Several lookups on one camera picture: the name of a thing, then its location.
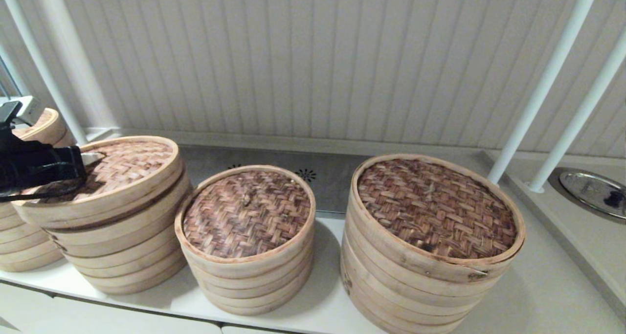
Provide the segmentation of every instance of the paneled wall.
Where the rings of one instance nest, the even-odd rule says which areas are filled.
[[[65,0],[117,122],[85,126],[502,147],[575,0]],[[37,0],[22,0],[64,91]],[[2,44],[12,32],[4,6]],[[521,148],[549,151],[626,25],[596,0]],[[19,42],[9,47],[47,96]],[[570,152],[624,156],[622,66]]]

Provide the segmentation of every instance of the white cabinet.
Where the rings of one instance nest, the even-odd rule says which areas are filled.
[[[273,332],[271,330],[233,327],[230,325],[226,325],[222,327],[222,333],[223,334],[280,334],[280,332]]]
[[[25,334],[222,334],[217,325],[205,321],[51,298],[4,284],[0,298],[0,316]]]
[[[0,317],[24,333],[37,333],[33,330],[45,326],[53,308],[53,298],[46,294],[0,284]]]

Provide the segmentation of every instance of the white metal rod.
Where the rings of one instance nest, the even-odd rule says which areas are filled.
[[[13,88],[15,89],[15,92],[18,94],[18,96],[24,96],[22,94],[22,90],[20,89],[20,87],[18,87],[18,83],[16,82],[13,73],[11,73],[11,71],[9,70],[9,66],[7,66],[7,64],[4,62],[4,58],[2,57],[1,54],[0,54],[0,65],[2,65],[2,69],[4,69],[4,73],[6,73],[6,75],[9,76],[9,80],[11,80],[11,84],[13,85]]]
[[[568,20],[565,29],[563,29],[561,39],[552,53],[552,56],[550,56],[548,65],[544,69],[535,91],[530,96],[526,109],[524,109],[524,112],[521,114],[519,121],[507,140],[507,144],[505,144],[498,160],[492,167],[492,171],[489,173],[489,176],[487,176],[494,184],[498,184],[502,174],[511,162],[515,151],[517,151],[521,140],[524,138],[524,135],[526,135],[528,128],[530,128],[530,124],[532,124],[535,119],[541,104],[543,104],[550,88],[552,88],[552,84],[554,84],[554,80],[561,71],[565,58],[567,58],[567,55],[570,53],[570,49],[572,49],[572,45],[581,30],[592,4],[593,0],[576,0],[574,9],[570,15],[570,20]]]
[[[4,84],[2,83],[2,81],[0,81],[0,90],[2,91],[2,94],[4,96],[6,96],[7,98],[9,98],[9,100],[11,100],[11,96],[9,95],[9,92],[6,91],[6,88],[4,87]]]
[[[50,33],[65,65],[65,71],[81,99],[81,104],[88,109],[88,113],[96,115],[98,126],[117,126],[65,0],[40,0],[40,2],[45,19],[54,25],[50,28]]]
[[[18,0],[5,0],[5,2],[7,4],[7,7],[9,8],[11,16],[13,16],[13,20],[15,21],[16,26],[18,27],[20,35],[22,35],[22,39],[26,44],[26,48],[28,49],[29,53],[31,53],[33,61],[41,74],[41,78],[43,79],[45,86],[47,86],[47,89],[50,91],[50,94],[52,95],[56,106],[63,115],[63,118],[65,119],[69,130],[72,132],[72,135],[74,135],[74,138],[76,138],[76,142],[78,142],[78,144],[87,143],[87,138],[85,138],[85,132],[78,122],[78,119],[74,115],[74,111],[72,111],[72,109],[65,101],[65,98],[57,87],[56,82],[51,75],[49,68],[47,67],[47,64],[45,64],[43,55],[41,55],[39,46],[37,45],[37,42],[35,42],[33,33],[28,26],[28,22],[24,16],[22,7],[18,3]]]
[[[537,172],[533,181],[530,183],[529,187],[531,191],[542,191],[541,187],[546,182],[557,164],[561,161],[561,158],[563,158],[567,149],[570,148],[570,145],[572,145],[574,138],[576,138],[579,134],[583,125],[585,125],[589,115],[591,115],[593,109],[602,98],[604,91],[606,91],[606,88],[610,84],[611,80],[613,80],[613,76],[617,73],[617,70],[622,64],[624,58],[626,58],[626,29],[622,31],[622,35],[617,41],[615,48],[608,56],[606,62],[604,62],[604,66],[602,67],[598,77],[595,79],[589,93],[576,110],[576,114],[574,114],[570,124],[567,125],[563,135],[559,138],[559,141],[550,152],[550,155]]]
[[[0,58],[2,58],[2,66],[4,67],[7,73],[11,74],[11,80],[13,80],[13,86],[18,91],[20,96],[29,95],[30,92],[26,85],[24,84],[24,80],[22,80],[22,76],[20,76],[20,72],[16,68],[15,64],[11,61],[11,56],[7,53],[4,46],[0,45]]]

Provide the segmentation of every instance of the bamboo steamer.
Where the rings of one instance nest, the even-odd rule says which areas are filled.
[[[33,247],[22,249],[16,252],[2,253],[0,254],[0,264],[19,263],[47,254],[49,252],[56,251],[53,243],[43,242]]]
[[[6,243],[0,243],[0,253],[10,253],[17,252],[23,249],[27,249],[29,247],[33,247],[33,245],[38,245],[48,241],[47,235],[44,232],[37,231],[28,236],[24,236],[23,238],[9,241]]]
[[[116,283],[117,285],[108,286],[107,282],[99,281],[99,283],[103,285],[94,285],[92,283],[92,286],[107,294],[133,294],[156,287],[156,285],[163,283],[163,281],[172,278],[172,276],[183,269],[185,265],[185,258],[182,257],[180,252],[175,252],[170,255],[167,260],[162,261],[158,265],[155,264],[150,268],[127,274],[126,276],[120,277],[121,279],[111,278],[112,283]]]
[[[102,292],[143,291],[184,267],[172,223],[192,186],[176,144],[136,136],[95,142],[81,151],[105,155],[88,169],[85,185],[60,198],[20,202],[20,214],[44,227],[67,260]]]
[[[150,207],[111,224],[79,230],[47,230],[65,254],[97,257],[122,251],[148,240],[172,225],[179,202],[192,191],[187,174]]]
[[[12,227],[23,225],[23,224],[24,224],[24,221],[20,219],[18,214],[15,213],[15,211],[13,211],[13,214],[11,216],[0,218],[0,232],[7,230],[7,229],[11,229]]]
[[[260,291],[261,288],[272,287],[272,285],[275,285],[277,281],[286,277],[293,269],[301,269],[300,264],[311,252],[313,252],[313,238],[306,241],[305,248],[302,252],[296,254],[295,257],[286,261],[283,265],[275,267],[263,274],[241,279],[227,279],[214,276],[203,271],[201,267],[198,267],[191,261],[190,256],[186,257],[190,260],[189,264],[192,266],[192,272],[198,275],[198,279],[201,279],[199,282],[204,284],[207,288],[210,287],[212,291],[214,290],[213,292],[226,296],[225,294],[229,292],[244,294],[246,291]]]
[[[262,314],[302,288],[313,263],[315,198],[292,172],[250,165],[199,185],[174,224],[206,298],[226,312]]]
[[[15,129],[18,138],[38,140],[54,147],[65,147],[75,143],[74,136],[54,109],[46,108],[32,127]],[[26,271],[43,267],[62,258],[54,244],[48,240],[41,228],[24,224],[11,203],[0,204],[0,269],[4,271]]]
[[[41,231],[41,229],[35,225],[18,225],[16,227],[12,227],[11,229],[0,231],[0,242],[9,243],[11,241],[25,238],[26,236],[32,235],[38,231]]]
[[[0,203],[0,220],[9,218],[15,215],[15,209],[10,203]]]
[[[129,136],[94,142],[82,152],[101,152],[107,157],[89,171],[84,187],[60,198],[12,202],[27,223],[45,229],[71,229],[102,225],[148,207],[183,171],[174,141],[157,136]],[[130,166],[141,164],[127,174]],[[54,190],[64,182],[41,187]]]
[[[181,259],[183,259],[181,250],[175,249],[174,252],[170,252],[165,257],[136,272],[106,278],[97,278],[86,274],[83,274],[83,276],[87,279],[87,281],[94,285],[94,287],[126,287],[141,281],[149,280],[155,275],[164,272]]]
[[[163,246],[172,239],[176,239],[176,235],[174,234],[174,228],[172,228],[171,225],[168,225],[168,227],[149,240],[114,254],[107,254],[106,256],[98,257],[77,257],[72,256],[71,254],[64,254],[64,256],[79,271],[87,269],[84,273],[89,275],[90,272],[97,272],[100,270],[105,271],[104,269],[121,267],[124,265],[127,265],[127,267],[128,265],[133,265],[135,264],[135,261],[138,261],[142,257],[156,251],[159,247]]]
[[[63,255],[59,252],[59,250],[53,248],[52,251],[39,254],[38,256],[30,258],[29,260],[16,262],[9,261],[8,263],[0,262],[0,270],[11,272],[29,271],[39,267],[47,266],[50,263],[60,260],[61,258],[63,258]]]
[[[14,129],[13,134],[24,141],[40,141],[54,145],[67,133],[67,127],[59,112],[45,108],[37,122],[25,129]]]
[[[121,265],[103,268],[87,268],[78,265],[74,265],[74,267],[85,276],[91,276],[94,278],[114,278],[130,274],[132,272],[138,272],[149,267],[150,265],[155,264],[158,260],[165,258],[168,254],[172,254],[173,252],[179,250],[179,242],[174,237],[170,238],[170,240],[165,244],[154,249],[154,251],[143,254],[139,256],[139,258],[136,258],[136,260],[132,260]]]
[[[377,156],[353,175],[342,281],[383,330],[445,334],[501,278],[524,240],[521,213],[485,178],[429,156]]]
[[[222,296],[230,299],[258,298],[259,296],[264,296],[275,291],[276,289],[284,287],[290,283],[291,280],[297,278],[297,276],[301,274],[302,270],[306,269],[306,267],[308,267],[311,263],[311,259],[313,258],[313,248],[310,247],[307,251],[303,252],[302,256],[303,257],[294,258],[295,260],[300,260],[298,263],[295,263],[295,265],[290,265],[290,267],[280,267],[280,269],[276,269],[276,272],[270,272],[271,274],[281,274],[281,276],[276,280],[262,285],[247,285],[242,289],[222,288],[216,286],[210,281],[206,281],[206,278],[211,278],[210,275],[198,268],[193,269],[192,272],[198,282],[201,283],[206,290],[211,292],[211,294],[215,294],[217,297]]]
[[[74,135],[72,135],[72,132],[65,130],[65,135],[63,135],[63,137],[61,137],[61,139],[54,144],[54,147],[67,147],[75,144],[76,139],[74,138]]]

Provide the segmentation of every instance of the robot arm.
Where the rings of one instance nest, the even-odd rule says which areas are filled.
[[[83,160],[95,162],[98,154],[83,154],[76,146],[54,148],[39,141],[22,141],[13,135],[18,122],[34,125],[43,108],[33,104],[32,97],[23,97],[0,107],[0,202],[33,200],[61,196],[79,189],[87,180]],[[19,194],[30,187],[50,182],[76,179],[67,190],[53,194]]]

